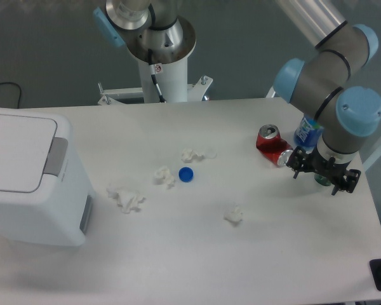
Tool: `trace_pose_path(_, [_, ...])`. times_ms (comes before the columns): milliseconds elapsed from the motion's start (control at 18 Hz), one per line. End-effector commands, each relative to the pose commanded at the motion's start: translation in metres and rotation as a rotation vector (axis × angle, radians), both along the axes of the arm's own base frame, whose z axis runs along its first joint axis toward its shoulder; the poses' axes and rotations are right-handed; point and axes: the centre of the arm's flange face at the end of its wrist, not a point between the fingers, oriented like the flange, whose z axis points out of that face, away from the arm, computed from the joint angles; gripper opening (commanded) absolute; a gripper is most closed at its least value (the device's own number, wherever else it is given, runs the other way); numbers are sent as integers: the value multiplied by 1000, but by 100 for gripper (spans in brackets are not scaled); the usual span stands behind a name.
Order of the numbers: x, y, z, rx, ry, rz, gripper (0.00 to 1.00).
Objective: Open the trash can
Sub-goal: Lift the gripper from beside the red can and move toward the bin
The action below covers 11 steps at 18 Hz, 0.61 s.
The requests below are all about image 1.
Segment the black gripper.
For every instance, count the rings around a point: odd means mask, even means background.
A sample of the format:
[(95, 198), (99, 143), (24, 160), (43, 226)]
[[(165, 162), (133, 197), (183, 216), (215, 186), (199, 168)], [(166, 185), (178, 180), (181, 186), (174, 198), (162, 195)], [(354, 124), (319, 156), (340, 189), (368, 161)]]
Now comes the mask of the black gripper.
[(301, 172), (314, 172), (327, 178), (333, 184), (331, 195), (339, 191), (353, 193), (359, 178), (360, 170), (347, 170), (352, 161), (352, 153), (344, 154), (330, 148), (323, 139), (319, 139), (311, 153), (296, 147), (286, 162), (286, 166), (294, 171), (293, 178), (296, 179)]

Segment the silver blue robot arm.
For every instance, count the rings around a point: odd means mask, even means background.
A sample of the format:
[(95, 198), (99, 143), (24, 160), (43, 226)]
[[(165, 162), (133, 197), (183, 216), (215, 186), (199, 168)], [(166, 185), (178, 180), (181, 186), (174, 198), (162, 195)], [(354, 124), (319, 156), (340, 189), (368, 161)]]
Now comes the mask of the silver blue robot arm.
[[(310, 62), (289, 60), (273, 87), (287, 103), (323, 127), (312, 152), (294, 149), (287, 166), (316, 173), (335, 192), (352, 193), (361, 172), (349, 163), (381, 120), (381, 97), (344, 83), (378, 50), (365, 25), (350, 25), (329, 1), (279, 1), (279, 7), (317, 50)], [(146, 103), (190, 102), (187, 59), (196, 45), (193, 26), (178, 14), (176, 1), (106, 1), (93, 18), (113, 46), (127, 47), (137, 60)]]

